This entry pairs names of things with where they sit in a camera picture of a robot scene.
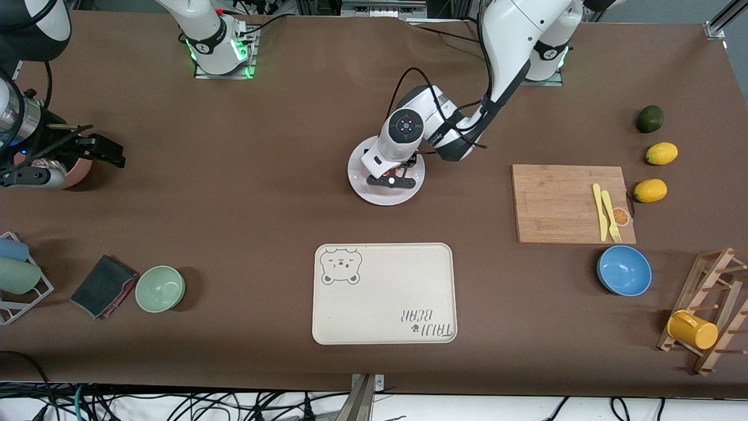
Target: light green bowl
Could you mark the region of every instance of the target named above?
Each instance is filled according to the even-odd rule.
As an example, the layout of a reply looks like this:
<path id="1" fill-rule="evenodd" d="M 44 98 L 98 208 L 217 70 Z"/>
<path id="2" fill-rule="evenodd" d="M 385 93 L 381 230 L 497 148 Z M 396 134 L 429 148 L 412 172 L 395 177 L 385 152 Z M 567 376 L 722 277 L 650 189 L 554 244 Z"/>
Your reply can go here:
<path id="1" fill-rule="evenodd" d="M 135 300 L 149 313 L 165 312 L 179 303 L 185 294 L 185 280 L 169 266 L 152 267 L 135 286 Z"/>

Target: yellow cup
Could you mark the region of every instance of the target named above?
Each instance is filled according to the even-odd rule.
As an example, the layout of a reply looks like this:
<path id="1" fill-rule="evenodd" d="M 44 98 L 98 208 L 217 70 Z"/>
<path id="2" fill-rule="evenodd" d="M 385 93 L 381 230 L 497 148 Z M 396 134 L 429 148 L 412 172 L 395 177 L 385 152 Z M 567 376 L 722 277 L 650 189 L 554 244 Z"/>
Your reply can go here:
<path id="1" fill-rule="evenodd" d="M 667 321 L 667 334 L 698 348 L 711 348 L 717 342 L 717 326 L 686 310 L 678 310 Z"/>

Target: light blue cup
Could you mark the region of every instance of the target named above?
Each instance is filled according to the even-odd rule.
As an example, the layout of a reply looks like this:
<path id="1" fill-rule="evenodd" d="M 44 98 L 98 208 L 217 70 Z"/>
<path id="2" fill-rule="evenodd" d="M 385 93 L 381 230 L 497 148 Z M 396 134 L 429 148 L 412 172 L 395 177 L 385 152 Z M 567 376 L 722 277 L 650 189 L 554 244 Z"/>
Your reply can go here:
<path id="1" fill-rule="evenodd" d="M 20 241 L 14 241 L 9 238 L 0 238 L 0 257 L 27 261 L 28 246 Z"/>

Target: lemon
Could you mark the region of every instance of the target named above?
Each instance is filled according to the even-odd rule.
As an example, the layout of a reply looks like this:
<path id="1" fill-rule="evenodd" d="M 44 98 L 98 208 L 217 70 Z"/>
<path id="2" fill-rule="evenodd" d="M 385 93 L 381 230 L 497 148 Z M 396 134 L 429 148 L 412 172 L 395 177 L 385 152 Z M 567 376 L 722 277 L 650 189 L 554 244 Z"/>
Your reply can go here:
<path id="1" fill-rule="evenodd" d="M 634 189 L 634 199 L 642 203 L 656 202 L 667 194 L 667 186 L 662 180 L 652 178 L 637 184 Z"/>
<path id="2" fill-rule="evenodd" d="M 647 162 L 656 166 L 671 163 L 678 156 L 678 148 L 670 142 L 661 142 L 647 150 Z"/>

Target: bear face print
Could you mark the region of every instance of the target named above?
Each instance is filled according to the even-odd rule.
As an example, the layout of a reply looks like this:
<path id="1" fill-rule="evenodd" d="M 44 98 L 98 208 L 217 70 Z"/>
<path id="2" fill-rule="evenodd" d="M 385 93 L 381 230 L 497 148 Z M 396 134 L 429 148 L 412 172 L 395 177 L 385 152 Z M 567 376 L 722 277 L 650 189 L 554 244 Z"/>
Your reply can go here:
<path id="1" fill-rule="evenodd" d="M 361 254 L 356 249 L 326 249 L 319 262 L 322 263 L 322 283 L 325 285 L 335 281 L 355 285 L 361 279 L 358 275 Z"/>

